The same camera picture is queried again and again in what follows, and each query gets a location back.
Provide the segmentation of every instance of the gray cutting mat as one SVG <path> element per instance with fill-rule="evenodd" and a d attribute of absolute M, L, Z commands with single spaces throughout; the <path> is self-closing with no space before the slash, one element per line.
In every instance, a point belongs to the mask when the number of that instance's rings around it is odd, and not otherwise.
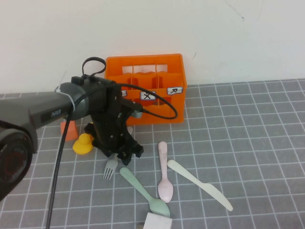
<path fill-rule="evenodd" d="M 185 122 L 137 126 L 134 137 L 144 154 L 128 168 L 156 197 L 161 180 L 157 143 L 166 141 L 169 159 L 214 184 L 234 207 L 226 211 L 169 170 L 173 229 L 304 228 L 304 90 L 305 80 L 189 86 Z M 79 129 L 89 121 L 79 120 Z M 40 148 L 29 173 L 0 203 L 1 229 L 45 225 L 59 123 L 38 130 Z M 147 201 L 120 174 L 110 181 L 102 178 L 107 158 L 95 149 L 75 155 L 71 147 L 67 142 L 63 153 L 53 228 L 135 229 L 144 222 Z"/>

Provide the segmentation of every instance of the white plastic fork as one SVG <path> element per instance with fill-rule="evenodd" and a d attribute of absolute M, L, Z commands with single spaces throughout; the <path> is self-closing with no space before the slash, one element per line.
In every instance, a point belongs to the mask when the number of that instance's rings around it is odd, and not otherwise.
<path fill-rule="evenodd" d="M 133 131 L 133 128 L 131 126 L 127 127 L 128 132 L 131 134 Z M 114 154 L 114 158 L 107 161 L 105 170 L 104 170 L 104 179 L 110 180 L 113 176 L 116 167 L 119 164 L 119 158 L 117 157 L 118 154 Z"/>

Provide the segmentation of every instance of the white wall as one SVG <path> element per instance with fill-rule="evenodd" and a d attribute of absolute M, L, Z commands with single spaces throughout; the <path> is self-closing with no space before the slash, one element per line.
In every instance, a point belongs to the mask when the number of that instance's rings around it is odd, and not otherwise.
<path fill-rule="evenodd" d="M 304 78 L 304 9 L 304 0 L 2 0 L 0 94 L 53 90 L 90 56 L 182 53 L 188 84 Z"/>

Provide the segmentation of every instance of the pink spoon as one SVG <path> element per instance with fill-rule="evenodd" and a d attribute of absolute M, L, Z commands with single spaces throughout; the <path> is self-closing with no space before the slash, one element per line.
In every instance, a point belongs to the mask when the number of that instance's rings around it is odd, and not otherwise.
<path fill-rule="evenodd" d="M 167 178 L 167 143 L 160 142 L 158 146 L 162 171 L 162 180 L 158 185 L 158 192 L 160 199 L 168 203 L 173 197 L 173 185 Z"/>

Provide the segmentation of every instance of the green spoon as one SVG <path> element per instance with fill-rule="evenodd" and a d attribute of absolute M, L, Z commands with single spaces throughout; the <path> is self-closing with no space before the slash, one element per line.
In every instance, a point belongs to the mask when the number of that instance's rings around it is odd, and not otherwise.
<path fill-rule="evenodd" d="M 127 167 L 121 168 L 120 174 L 148 200 L 149 208 L 154 214 L 168 218 L 171 216 L 170 210 L 168 209 L 166 203 L 161 199 L 153 198 Z"/>

